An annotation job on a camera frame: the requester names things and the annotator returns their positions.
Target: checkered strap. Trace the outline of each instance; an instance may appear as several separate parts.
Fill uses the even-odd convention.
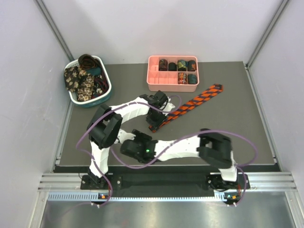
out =
[[[216,95],[223,92],[223,86],[220,84],[214,84],[206,89],[204,92],[193,98],[192,100],[188,101],[187,103],[183,104],[178,110],[174,111],[173,113],[169,113],[167,118],[162,122],[159,128],[155,128],[153,126],[149,126],[149,129],[152,132],[156,132],[158,129],[163,127],[164,125],[170,123],[171,121],[177,119],[178,117],[186,114],[187,112],[191,111],[195,107],[205,103],[206,101],[210,100],[211,98],[215,97]]]

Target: gray wall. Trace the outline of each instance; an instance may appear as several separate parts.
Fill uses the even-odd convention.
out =
[[[281,165],[304,200],[304,1],[290,1],[252,66]]]
[[[29,221],[67,111],[66,56],[33,0],[1,1],[0,227]]]
[[[88,52],[126,64],[150,55],[246,62],[281,0],[44,2],[75,58]]]

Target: pink compartment tray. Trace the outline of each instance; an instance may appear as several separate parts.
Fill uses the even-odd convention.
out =
[[[194,60],[196,62],[196,71],[159,71],[158,63],[160,59],[166,59],[169,63],[177,64],[178,60]],[[178,73],[183,72],[196,75],[197,84],[178,84]],[[194,56],[150,56],[148,61],[147,83],[150,91],[164,92],[194,92],[200,83],[198,60]]]

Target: white plastic basket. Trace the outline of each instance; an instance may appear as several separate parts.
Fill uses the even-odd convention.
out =
[[[98,105],[98,104],[108,100],[110,98],[110,95],[111,95],[112,85],[111,85],[111,81],[109,79],[108,73],[105,69],[105,66],[104,66],[100,57],[98,57],[98,56],[92,56],[92,57],[99,60],[99,62],[101,63],[101,67],[102,67],[102,70],[104,71],[104,75],[105,75],[106,80],[108,82],[109,89],[105,94],[103,94],[99,97],[96,97],[94,99],[88,100],[88,101],[77,101],[76,93],[75,92],[72,93],[72,92],[69,91],[70,98],[71,98],[72,102],[74,104],[78,105],[78,106],[81,106],[81,107],[92,107],[94,105]],[[67,64],[65,69],[70,68],[70,67],[77,67],[77,66],[79,66],[78,59],[70,62],[69,64]]]

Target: gray mat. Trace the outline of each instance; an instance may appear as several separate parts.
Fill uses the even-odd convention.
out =
[[[106,102],[109,106],[131,101],[141,94],[155,94],[149,91],[146,83],[147,64],[107,65],[107,72],[113,85],[111,98]],[[169,93],[182,97],[182,103],[191,100],[196,95],[214,83],[222,84],[224,91],[184,116],[161,128],[157,133],[148,129],[145,117],[141,116],[126,122],[123,128],[131,132],[137,129],[150,134],[156,140],[178,139],[201,128],[221,129],[241,134],[256,144],[259,157],[255,164],[274,164],[267,137],[256,106],[251,86],[242,62],[199,63],[200,84],[193,93]],[[83,166],[90,164],[90,158],[75,149],[75,145],[86,130],[97,107],[85,109],[74,106],[67,137],[61,156],[61,166]],[[246,142],[232,137],[235,160],[238,163],[249,161],[253,149]],[[139,163],[119,153],[120,145],[114,146],[120,158],[131,165]],[[89,140],[82,143],[82,148],[91,150]],[[109,165],[120,165],[110,155]],[[157,165],[197,165],[206,164],[201,159],[173,159]]]

